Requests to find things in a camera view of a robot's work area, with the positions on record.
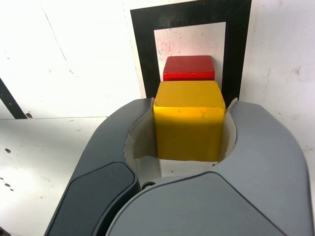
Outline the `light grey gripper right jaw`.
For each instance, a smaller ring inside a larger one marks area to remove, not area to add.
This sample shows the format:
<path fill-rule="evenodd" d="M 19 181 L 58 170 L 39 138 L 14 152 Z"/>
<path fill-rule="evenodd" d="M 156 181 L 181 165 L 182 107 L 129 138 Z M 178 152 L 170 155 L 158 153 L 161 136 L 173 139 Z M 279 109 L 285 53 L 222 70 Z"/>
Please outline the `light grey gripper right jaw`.
<path fill-rule="evenodd" d="M 237 101 L 228 157 L 210 170 L 163 178 L 115 216 L 109 236 L 305 236 L 308 168 L 293 137 L 262 106 Z"/>

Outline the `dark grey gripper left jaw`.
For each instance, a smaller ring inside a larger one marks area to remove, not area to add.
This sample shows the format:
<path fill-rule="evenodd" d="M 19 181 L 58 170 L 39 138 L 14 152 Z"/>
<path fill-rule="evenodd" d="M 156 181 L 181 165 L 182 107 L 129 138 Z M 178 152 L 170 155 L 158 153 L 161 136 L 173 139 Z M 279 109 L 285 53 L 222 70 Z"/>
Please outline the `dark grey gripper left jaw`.
<path fill-rule="evenodd" d="M 103 236 L 142 185 L 161 177 L 153 99 L 110 115 L 91 136 L 46 230 L 48 236 Z"/>

